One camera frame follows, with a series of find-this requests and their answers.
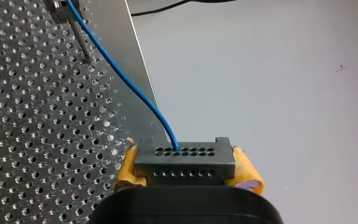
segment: black wire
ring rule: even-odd
[[[173,8],[173,7],[179,7],[179,6],[181,6],[181,5],[185,4],[185,3],[188,3],[190,1],[191,0],[183,0],[183,1],[180,1],[180,2],[177,2],[177,3],[173,3],[172,5],[169,5],[169,6],[166,6],[166,7],[161,7],[161,8],[150,10],[150,11],[132,13],[131,16],[132,17],[137,17],[137,16],[144,16],[144,15],[159,13],[159,12],[168,10],[170,8]]]

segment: black object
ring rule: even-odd
[[[282,224],[274,206],[246,189],[146,187],[103,200],[89,224]]]
[[[185,4],[185,3],[188,3],[188,2],[222,3],[222,2],[231,2],[231,1],[235,1],[235,0],[183,0],[183,1],[180,1],[180,2],[177,2],[177,3],[174,3],[172,5],[169,5],[169,6],[166,6],[166,7],[161,7],[161,8],[154,9],[154,10],[131,13],[131,16],[132,17],[137,17],[137,16],[144,16],[144,15],[159,13],[159,12],[171,9],[173,7],[179,7],[179,6],[181,6],[181,5]]]
[[[181,142],[180,151],[170,143],[143,143],[134,163],[136,176],[147,186],[222,186],[234,177],[235,160],[228,138],[214,143]]]

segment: metal plate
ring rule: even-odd
[[[0,223],[86,222],[112,190],[129,131],[164,136],[148,111],[128,114],[145,107],[97,51],[90,65],[81,56],[42,0],[0,0]]]

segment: gray wall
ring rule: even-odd
[[[179,140],[241,145],[285,223],[358,223],[358,1],[190,3],[133,21]]]

